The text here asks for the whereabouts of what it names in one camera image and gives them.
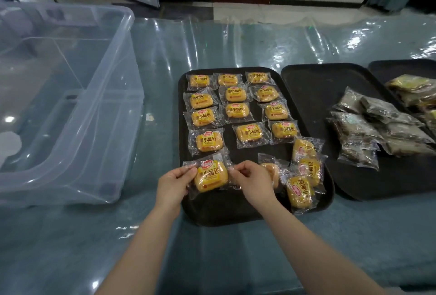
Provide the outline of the pile of grey snack packets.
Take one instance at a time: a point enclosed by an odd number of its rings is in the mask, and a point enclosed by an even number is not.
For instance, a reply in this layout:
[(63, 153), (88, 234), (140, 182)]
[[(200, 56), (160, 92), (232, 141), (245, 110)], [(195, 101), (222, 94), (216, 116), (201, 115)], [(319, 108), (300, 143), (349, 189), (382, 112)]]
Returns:
[(326, 120), (341, 149), (338, 161), (379, 171), (378, 152), (389, 156), (436, 157), (436, 141), (423, 130), (418, 118), (392, 103), (361, 94), (347, 86)]

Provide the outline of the person's left hand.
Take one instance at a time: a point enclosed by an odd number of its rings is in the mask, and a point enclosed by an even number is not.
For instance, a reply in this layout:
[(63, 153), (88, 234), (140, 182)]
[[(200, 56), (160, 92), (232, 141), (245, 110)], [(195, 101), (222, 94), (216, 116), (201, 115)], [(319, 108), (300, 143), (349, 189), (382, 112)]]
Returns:
[(179, 180), (179, 168), (181, 167), (170, 170), (159, 178), (153, 208), (172, 220), (179, 215), (181, 202), (187, 195), (188, 186), (191, 183), (191, 181)]

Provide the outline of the person's right forearm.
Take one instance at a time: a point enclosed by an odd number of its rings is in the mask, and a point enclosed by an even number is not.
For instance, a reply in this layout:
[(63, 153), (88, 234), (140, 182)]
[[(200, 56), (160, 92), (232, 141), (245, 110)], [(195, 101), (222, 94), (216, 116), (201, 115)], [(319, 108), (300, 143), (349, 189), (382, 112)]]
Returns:
[(276, 198), (254, 204), (308, 295), (386, 295), (385, 290), (326, 244)]

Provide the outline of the person's right hand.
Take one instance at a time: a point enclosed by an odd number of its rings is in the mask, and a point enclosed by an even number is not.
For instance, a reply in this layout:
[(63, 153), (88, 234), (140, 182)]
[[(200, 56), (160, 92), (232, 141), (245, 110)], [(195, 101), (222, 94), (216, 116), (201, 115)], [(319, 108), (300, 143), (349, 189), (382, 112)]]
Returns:
[(266, 168), (251, 160), (245, 160), (228, 169), (240, 171), (246, 176), (246, 184), (242, 188), (246, 200), (261, 214), (274, 204), (277, 199), (270, 174)]

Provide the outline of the pile of olive snack packets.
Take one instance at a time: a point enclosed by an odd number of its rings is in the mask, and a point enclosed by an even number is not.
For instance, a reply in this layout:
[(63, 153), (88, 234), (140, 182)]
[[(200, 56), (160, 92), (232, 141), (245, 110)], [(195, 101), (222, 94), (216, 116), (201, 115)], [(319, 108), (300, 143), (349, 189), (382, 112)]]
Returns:
[(385, 83), (402, 101), (414, 111), (428, 129), (436, 136), (436, 79), (410, 74), (402, 74)]

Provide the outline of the person's left forearm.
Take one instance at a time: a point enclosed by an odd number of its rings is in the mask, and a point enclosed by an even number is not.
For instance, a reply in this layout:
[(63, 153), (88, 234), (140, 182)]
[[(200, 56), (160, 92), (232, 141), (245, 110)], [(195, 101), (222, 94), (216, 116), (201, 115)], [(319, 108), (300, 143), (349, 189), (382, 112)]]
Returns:
[(180, 210), (180, 205), (156, 204), (95, 295), (154, 295), (171, 228)]

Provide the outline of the clear plastic storage bin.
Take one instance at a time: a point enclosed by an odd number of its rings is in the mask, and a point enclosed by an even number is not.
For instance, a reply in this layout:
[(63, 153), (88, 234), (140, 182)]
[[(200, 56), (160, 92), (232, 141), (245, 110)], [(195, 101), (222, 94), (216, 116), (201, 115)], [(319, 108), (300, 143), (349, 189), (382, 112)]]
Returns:
[(144, 89), (131, 9), (0, 2), (0, 207), (120, 198)]

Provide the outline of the clear plastic table cover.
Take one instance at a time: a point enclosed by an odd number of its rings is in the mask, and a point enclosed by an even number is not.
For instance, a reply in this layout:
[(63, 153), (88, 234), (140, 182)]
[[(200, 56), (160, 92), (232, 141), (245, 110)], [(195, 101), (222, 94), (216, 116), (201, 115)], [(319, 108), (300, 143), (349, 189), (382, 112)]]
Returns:
[[(373, 60), (436, 60), (436, 18), (406, 13), (350, 25), (136, 20), (143, 85), (171, 88), (189, 70)], [(111, 205), (0, 209), (0, 295), (91, 295), (155, 202), (157, 179), (179, 165), (177, 103), (146, 93), (133, 169)], [(378, 202), (336, 195), (300, 220), (384, 286), (436, 285), (436, 194)], [(263, 220), (173, 225), (159, 294), (300, 293)]]

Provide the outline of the group of yellow bread packs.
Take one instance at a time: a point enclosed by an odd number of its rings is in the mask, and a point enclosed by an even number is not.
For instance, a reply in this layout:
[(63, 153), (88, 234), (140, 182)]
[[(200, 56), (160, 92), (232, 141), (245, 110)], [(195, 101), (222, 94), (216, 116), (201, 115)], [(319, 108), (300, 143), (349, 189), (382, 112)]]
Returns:
[(289, 161), (258, 153), (258, 165), (266, 168), (275, 195), (289, 203), (294, 213), (319, 210), (327, 193), (324, 187), (324, 141), (305, 137), (287, 100), (270, 72), (187, 75), (187, 92), (182, 94), (188, 125), (188, 151), (202, 158), (222, 148), (224, 126), (231, 124), (237, 148), (292, 144)]

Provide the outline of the black tray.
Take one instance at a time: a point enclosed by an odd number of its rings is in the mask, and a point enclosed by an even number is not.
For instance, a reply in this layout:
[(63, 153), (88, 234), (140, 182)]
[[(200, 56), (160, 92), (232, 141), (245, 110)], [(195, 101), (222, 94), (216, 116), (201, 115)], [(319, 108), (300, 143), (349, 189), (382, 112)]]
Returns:
[[(436, 61), (429, 59), (410, 59), (410, 60), (389, 60), (389, 61), (374, 61), (369, 64), (370, 72), (384, 85), (385, 83), (402, 74), (410, 74), (421, 77), (436, 79)], [(412, 111), (406, 108), (400, 98), (389, 88), (387, 90), (394, 96), (395, 100), (401, 105), (401, 108), (417, 117), (424, 125), (424, 129), (436, 141), (436, 136), (428, 129), (426, 124), (419, 116), (419, 111)]]
[(405, 107), (368, 69), (352, 63), (289, 65), (281, 71), (299, 120), (312, 137), (325, 139), (323, 153), (335, 185), (348, 197), (359, 201), (388, 199), (403, 195), (436, 193), (436, 157), (415, 155), (378, 158), (379, 171), (355, 167), (337, 160), (340, 142), (326, 121), (346, 87), (369, 97)]
[[(311, 136), (312, 132), (307, 129), (307, 121), (303, 120), (301, 108), (297, 107), (296, 99), (286, 87), (282, 77), (266, 67), (230, 67), (230, 68), (210, 68), (192, 70), (184, 73), (178, 81), (178, 114), (179, 114), (179, 159), (180, 162), (197, 159), (188, 151), (188, 125), (183, 116), (186, 111), (182, 94), (187, 92), (187, 75), (213, 75), (214, 73), (243, 74), (244, 72), (270, 72), (272, 79), (278, 85), (281, 93), (284, 94), (287, 104), (290, 107), (291, 116), (295, 116), (302, 134), (306, 137)], [(244, 160), (257, 161), (258, 153), (270, 154), (276, 158), (289, 161), (292, 155), (292, 144), (283, 143), (278, 145), (264, 145), (253, 148), (237, 148), (237, 136), (231, 124), (224, 126), (224, 142), (229, 150), (230, 160), (235, 164)], [(185, 197), (182, 207), (187, 216), (193, 223), (199, 226), (224, 226), (235, 223), (260, 220), (261, 215), (247, 202), (242, 191), (235, 188), (218, 188), (206, 193), (199, 193), (193, 199)]]

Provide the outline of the yellow bread packet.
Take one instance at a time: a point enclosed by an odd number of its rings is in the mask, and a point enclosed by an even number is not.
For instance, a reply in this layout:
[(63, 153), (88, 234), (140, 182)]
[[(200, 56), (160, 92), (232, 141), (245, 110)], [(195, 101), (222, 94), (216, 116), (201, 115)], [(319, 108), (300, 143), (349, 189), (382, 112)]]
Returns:
[(194, 166), (197, 173), (188, 186), (188, 196), (191, 200), (199, 194), (233, 186), (235, 181), (228, 170), (233, 167), (227, 148), (199, 158), (182, 162), (182, 166)]

